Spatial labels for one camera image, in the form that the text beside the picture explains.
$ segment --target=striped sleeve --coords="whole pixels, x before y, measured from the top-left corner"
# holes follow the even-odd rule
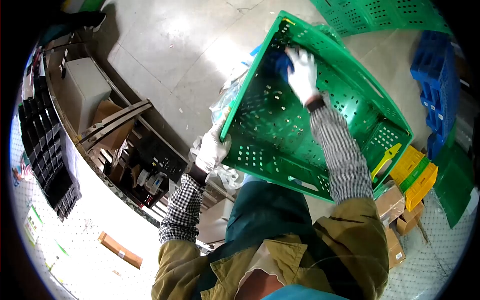
[[[335,203],[350,198],[373,198],[367,161],[350,135],[345,119],[324,106],[310,114],[310,128],[324,150],[330,196]]]

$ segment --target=arm sleeve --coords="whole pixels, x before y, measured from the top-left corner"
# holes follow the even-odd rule
[[[181,188],[168,198],[167,215],[160,223],[160,242],[169,240],[186,240],[195,243],[200,222],[200,205],[205,191],[205,178],[198,183],[196,165],[191,174],[183,174]]]
[[[310,114],[310,128],[324,150],[330,195],[335,203],[350,198],[373,198],[367,161],[350,135],[345,119],[324,106]]]

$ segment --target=pegboard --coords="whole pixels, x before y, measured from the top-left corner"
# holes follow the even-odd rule
[[[18,165],[23,152],[18,121],[12,121],[10,163]],[[19,232],[33,265],[56,299],[150,299],[158,270],[158,229],[119,199],[81,158],[72,152],[74,174],[81,199],[63,223],[48,205],[38,183],[22,181],[14,187],[14,215],[19,228],[33,205],[44,223],[33,247]],[[101,245],[97,238],[105,231],[117,242],[143,258],[140,270]],[[45,265],[48,245],[54,240],[70,256],[63,283]]]

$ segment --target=yellow crate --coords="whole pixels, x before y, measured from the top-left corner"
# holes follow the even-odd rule
[[[417,204],[425,197],[428,191],[433,187],[437,180],[438,167],[433,163],[429,163],[422,174],[415,180],[412,186],[405,192],[405,207],[408,211],[417,206]]]
[[[412,146],[408,146],[405,153],[390,172],[390,176],[392,176],[395,183],[400,185],[415,169],[423,157],[422,152],[417,151],[417,149]]]

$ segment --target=glove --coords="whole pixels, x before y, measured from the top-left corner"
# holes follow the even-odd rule
[[[205,173],[210,173],[227,156],[232,146],[230,134],[227,134],[223,143],[220,142],[220,133],[227,120],[227,112],[224,112],[218,122],[205,133],[202,139],[202,145],[195,164]]]
[[[315,87],[317,82],[317,65],[315,57],[304,49],[297,53],[295,49],[285,48],[285,52],[293,63],[294,71],[287,68],[288,84],[305,107],[308,99],[319,94]]]

